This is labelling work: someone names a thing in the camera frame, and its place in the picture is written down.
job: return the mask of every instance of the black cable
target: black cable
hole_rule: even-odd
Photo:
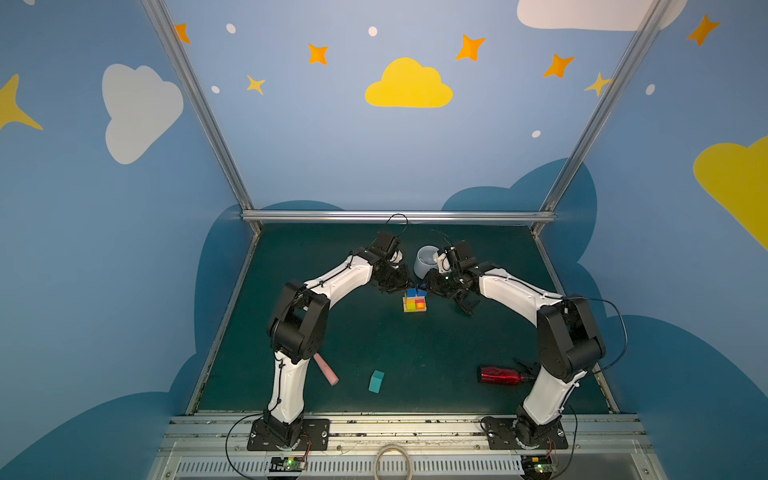
[[[275,406],[270,409],[270,413],[274,411],[274,409],[277,408],[277,406],[283,401],[283,399],[280,398],[280,393],[283,391],[283,367],[285,366],[285,360],[280,360],[280,364],[278,365],[278,368],[280,369],[280,374],[277,376],[277,400],[275,401]]]
[[[560,475],[563,475],[566,470],[568,470],[568,467],[571,466],[571,460],[574,459],[574,450],[576,449],[576,432],[578,432],[578,417],[576,416],[576,410],[574,410],[573,406],[568,405],[568,408],[571,409],[571,413],[574,414],[574,420],[576,420],[576,427],[574,428],[574,441],[571,444],[571,456],[568,457],[568,463],[565,464],[565,468],[563,468],[561,471],[555,473],[553,476],[549,478],[549,480],[554,480],[555,478],[559,477]]]
[[[430,229],[430,230],[432,232],[435,232],[435,233],[440,233],[442,235],[443,239],[445,239],[445,241],[448,242],[448,245],[453,247],[453,242],[451,241],[451,237],[449,237],[446,233],[443,233],[440,230],[434,230],[434,229]]]
[[[612,307],[614,307],[614,310],[616,310],[616,314],[618,315],[619,320],[621,321],[621,328],[624,330],[624,348],[621,350],[621,353],[619,353],[619,356],[616,357],[616,359],[613,362],[609,363],[608,366],[606,366],[605,368],[601,367],[597,372],[589,372],[586,376],[594,375],[596,373],[604,372],[604,371],[610,369],[612,366],[616,365],[618,363],[618,361],[621,360],[621,357],[623,357],[624,354],[627,352],[627,347],[629,345],[629,337],[627,335],[627,324],[624,322],[624,317],[621,315],[621,312],[619,311],[619,309],[616,306],[616,304],[611,302],[610,300],[606,300],[606,299],[602,299],[602,298],[592,298],[590,296],[581,296],[581,295],[569,295],[569,296],[563,296],[563,297],[551,296],[551,295],[547,295],[546,292],[543,292],[543,291],[537,289],[536,287],[532,286],[530,283],[524,282],[523,280],[520,280],[520,279],[517,279],[517,278],[514,278],[513,276],[496,275],[494,273],[483,273],[483,275],[497,276],[497,277],[503,278],[505,280],[512,280],[513,282],[520,283],[521,285],[526,286],[526,287],[530,288],[531,290],[535,291],[539,295],[542,295],[544,298],[550,298],[550,299],[553,299],[553,300],[572,300],[572,299],[593,300],[595,302],[605,302],[605,303],[610,304]]]
[[[384,224],[386,225],[386,224],[388,224],[388,223],[389,223],[389,221],[392,219],[392,217],[396,217],[396,216],[398,216],[398,215],[400,215],[401,217],[403,217],[403,218],[405,218],[405,219],[406,219],[406,225],[405,225],[405,226],[402,228],[402,231],[400,231],[400,233],[398,233],[397,235],[395,235],[395,238],[397,238],[397,237],[399,237],[400,235],[403,235],[403,234],[405,233],[405,231],[406,231],[406,228],[408,228],[408,217],[406,217],[406,216],[405,216],[405,215],[403,215],[403,214],[394,214],[394,215],[392,215],[390,218],[388,218],[388,219],[386,220],[386,222],[384,222]]]
[[[349,257],[349,262],[345,265],[344,268],[342,268],[338,272],[334,273],[333,275],[329,276],[328,278],[324,278],[324,279],[320,280],[316,285],[308,286],[305,290],[311,290],[313,288],[317,288],[318,286],[323,286],[323,285],[325,285],[325,283],[328,280],[331,280],[333,277],[339,275],[344,270],[349,270],[350,268],[352,268],[352,261],[355,258],[355,256],[353,255],[353,252],[351,250],[349,251],[348,257]]]
[[[230,459],[230,453],[229,453],[229,449],[227,448],[227,446],[229,445],[230,435],[232,434],[232,431],[235,429],[237,424],[242,422],[243,420],[249,418],[249,417],[255,417],[256,415],[261,415],[261,414],[260,413],[254,413],[254,414],[251,414],[251,415],[245,415],[242,419],[236,421],[235,424],[232,425],[232,428],[230,429],[230,431],[227,433],[227,438],[224,439],[224,454],[227,456],[227,461],[230,463],[230,467],[232,467],[232,469],[235,472],[240,474],[241,477],[248,478],[248,480],[256,480],[256,479],[254,477],[249,477],[248,475],[246,475],[246,474],[242,473],[240,470],[238,470],[237,467],[235,467],[235,465],[232,463],[232,460]]]
[[[596,302],[605,302],[605,303],[609,303],[612,307],[614,307],[614,310],[616,310],[616,314],[619,316],[619,320],[621,320],[621,327],[624,329],[624,348],[621,350],[621,353],[619,353],[619,356],[616,357],[616,359],[613,362],[609,363],[607,367],[605,368],[601,367],[597,372],[589,372],[589,374],[594,375],[595,373],[602,373],[610,369],[612,366],[616,365],[618,361],[621,360],[621,357],[623,357],[624,354],[627,352],[627,345],[629,344],[629,337],[627,336],[627,324],[624,323],[624,317],[621,316],[621,312],[619,312],[619,309],[618,307],[616,307],[616,304],[611,302],[610,300],[604,300],[602,298],[590,298],[588,296],[569,296],[566,298],[569,298],[569,299],[576,298],[576,299],[584,299],[584,300],[594,300]]]

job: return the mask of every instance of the teal block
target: teal block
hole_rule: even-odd
[[[374,393],[379,393],[382,388],[382,380],[384,380],[384,372],[374,370],[371,375],[371,383],[368,385],[368,390]]]

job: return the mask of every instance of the painted cloud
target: painted cloud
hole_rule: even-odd
[[[674,22],[688,0],[672,0],[661,19]],[[635,31],[653,0],[520,0],[518,19],[533,28]]]
[[[387,66],[382,80],[369,85],[366,101],[376,107],[443,107],[453,90],[443,84],[432,67],[422,67],[412,58],[398,58]]]
[[[101,81],[104,104],[112,120],[107,149],[120,164],[134,163],[181,116],[181,90],[147,66],[107,67]]]

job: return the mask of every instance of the pink chalk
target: pink chalk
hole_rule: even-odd
[[[320,367],[320,369],[323,371],[323,375],[326,376],[328,383],[330,383],[331,386],[339,383],[339,377],[336,376],[333,370],[331,370],[331,367],[328,366],[326,361],[323,360],[319,353],[315,353],[315,362],[317,362],[317,366]]]

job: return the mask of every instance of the orange star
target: orange star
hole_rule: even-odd
[[[310,52],[312,53],[310,55],[310,63],[319,62],[323,65],[328,65],[326,63],[326,50],[328,50],[328,47],[316,47],[310,45]]]
[[[462,58],[470,58],[473,61],[478,60],[478,48],[480,48],[480,45],[482,45],[482,42],[485,41],[484,38],[480,38],[479,40],[472,40],[470,37],[463,35],[464,37],[464,45],[462,46],[462,50],[458,53],[458,57],[456,57],[456,60],[461,60]]]
[[[563,78],[565,67],[567,67],[574,58],[576,57],[560,58],[555,55],[554,58],[552,58],[552,66],[549,68],[549,70],[546,71],[546,73],[544,73],[544,76],[548,77],[549,75],[557,75],[558,77]]]
[[[719,26],[719,23],[710,22],[709,17],[705,15],[704,18],[701,19],[699,27],[694,30],[694,33],[690,34],[686,40],[695,40],[696,43],[701,46],[701,44],[704,43],[704,39],[707,37],[707,35],[709,35],[711,31]]]
[[[190,38],[187,37],[187,24],[183,23],[181,25],[174,25],[176,27],[176,33],[179,34],[179,39],[183,41],[184,43],[192,44],[190,41]]]

